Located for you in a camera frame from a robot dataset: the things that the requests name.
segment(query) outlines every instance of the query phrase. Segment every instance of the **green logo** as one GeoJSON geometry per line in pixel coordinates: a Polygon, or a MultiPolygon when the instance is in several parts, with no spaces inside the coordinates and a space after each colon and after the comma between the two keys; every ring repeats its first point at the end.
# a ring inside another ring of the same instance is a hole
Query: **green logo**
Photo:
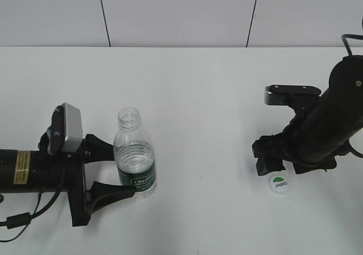
{"type": "Polygon", "coordinates": [[[275,177],[273,179],[273,182],[281,182],[281,181],[285,181],[282,177],[275,177]]]}

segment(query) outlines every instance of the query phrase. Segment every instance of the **yellow warning label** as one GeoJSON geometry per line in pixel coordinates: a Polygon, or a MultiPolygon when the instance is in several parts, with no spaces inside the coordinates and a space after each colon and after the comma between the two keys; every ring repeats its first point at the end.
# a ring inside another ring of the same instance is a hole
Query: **yellow warning label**
{"type": "Polygon", "coordinates": [[[30,151],[18,151],[14,173],[14,184],[26,184],[28,182],[30,165],[30,151]]]}

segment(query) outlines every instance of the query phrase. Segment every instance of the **black cylinder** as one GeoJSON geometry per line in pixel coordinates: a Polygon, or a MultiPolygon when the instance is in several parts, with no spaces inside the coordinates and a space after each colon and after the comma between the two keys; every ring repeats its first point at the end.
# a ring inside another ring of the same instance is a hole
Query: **black cylinder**
{"type": "Polygon", "coordinates": [[[61,162],[40,151],[0,150],[0,193],[54,191],[61,179],[61,162]]]}
{"type": "Polygon", "coordinates": [[[363,56],[349,56],[334,67],[329,88],[288,140],[294,154],[313,165],[324,161],[361,128],[363,56]]]}

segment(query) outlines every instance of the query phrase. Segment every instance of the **white wall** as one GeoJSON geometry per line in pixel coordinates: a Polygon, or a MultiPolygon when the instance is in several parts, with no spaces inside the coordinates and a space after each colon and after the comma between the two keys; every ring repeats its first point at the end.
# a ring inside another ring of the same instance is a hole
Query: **white wall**
{"type": "Polygon", "coordinates": [[[363,0],[258,0],[250,46],[342,46],[362,17],[363,0]]]}
{"type": "Polygon", "coordinates": [[[100,0],[0,0],[0,45],[108,46],[100,0]]]}
{"type": "MultiPolygon", "coordinates": [[[[103,0],[112,46],[245,46],[255,0],[103,0]]],[[[363,0],[257,0],[249,46],[342,46],[363,0]]],[[[100,0],[0,0],[0,46],[108,46],[100,0]]],[[[352,45],[363,46],[363,42],[352,45]]]]}

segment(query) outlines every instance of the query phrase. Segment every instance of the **plastic water bottle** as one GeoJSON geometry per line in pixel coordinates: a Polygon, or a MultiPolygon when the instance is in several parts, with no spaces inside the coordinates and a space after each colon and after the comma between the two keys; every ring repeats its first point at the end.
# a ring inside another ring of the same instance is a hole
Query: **plastic water bottle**
{"type": "Polygon", "coordinates": [[[113,142],[113,154],[122,185],[136,186],[136,199],[152,194],[157,185],[154,149],[143,132],[136,108],[119,112],[119,130],[113,142]]]}

